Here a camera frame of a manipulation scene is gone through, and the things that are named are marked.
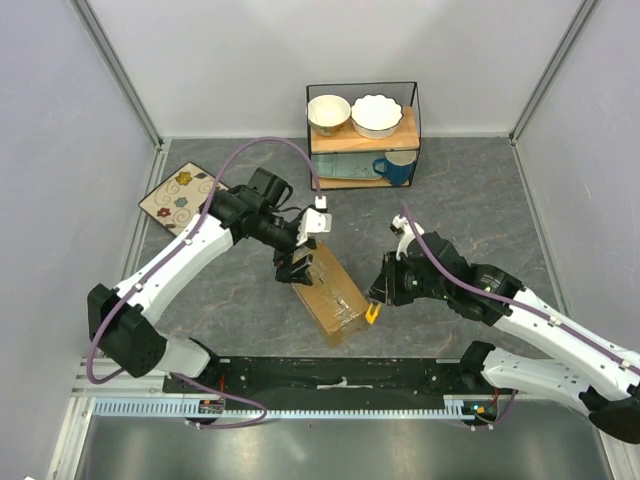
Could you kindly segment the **yellow utility knife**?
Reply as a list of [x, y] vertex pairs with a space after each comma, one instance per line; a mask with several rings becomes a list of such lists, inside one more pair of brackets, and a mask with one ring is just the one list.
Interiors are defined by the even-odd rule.
[[365, 312], [365, 319], [369, 325], [373, 325], [378, 316], [381, 309], [381, 304], [377, 301], [371, 301], [368, 305], [368, 308]]

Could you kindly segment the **brown cardboard express box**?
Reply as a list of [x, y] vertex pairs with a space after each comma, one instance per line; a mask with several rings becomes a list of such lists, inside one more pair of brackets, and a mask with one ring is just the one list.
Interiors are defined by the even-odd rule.
[[312, 285], [294, 284], [293, 289], [333, 348], [368, 328], [369, 302], [325, 243], [302, 250], [296, 259], [306, 254], [312, 256]]

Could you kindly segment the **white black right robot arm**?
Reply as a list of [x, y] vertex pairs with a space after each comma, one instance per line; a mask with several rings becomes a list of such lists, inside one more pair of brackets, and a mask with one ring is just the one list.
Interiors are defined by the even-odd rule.
[[367, 292], [377, 305], [433, 299], [464, 319], [517, 337], [545, 353], [525, 358], [489, 343], [464, 353], [458, 381], [477, 394], [490, 385], [543, 397], [585, 415], [606, 434], [639, 441], [639, 354], [591, 332], [555, 310], [504, 270], [468, 263], [451, 242], [396, 217], [398, 238]]

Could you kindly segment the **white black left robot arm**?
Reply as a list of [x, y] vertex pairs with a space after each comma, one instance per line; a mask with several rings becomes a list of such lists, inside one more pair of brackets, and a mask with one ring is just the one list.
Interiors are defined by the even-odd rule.
[[277, 281], [311, 285], [313, 257], [294, 254], [316, 246], [310, 228], [325, 226], [327, 200], [316, 194], [313, 205], [287, 221], [280, 214], [292, 193], [286, 181], [263, 168], [244, 185], [213, 186], [199, 213], [160, 254], [115, 287], [98, 284], [89, 292], [92, 350], [101, 350], [133, 378], [160, 369], [183, 374], [198, 393], [215, 389], [220, 371], [213, 353], [194, 340], [162, 334], [155, 324], [205, 266], [246, 238], [273, 249]]

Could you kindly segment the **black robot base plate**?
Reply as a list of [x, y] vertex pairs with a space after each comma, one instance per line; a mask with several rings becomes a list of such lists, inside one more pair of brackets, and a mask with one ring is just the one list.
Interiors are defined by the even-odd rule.
[[475, 364], [433, 358], [242, 357], [222, 358], [196, 381], [259, 403], [277, 392], [355, 390], [426, 395], [491, 395], [497, 391]]

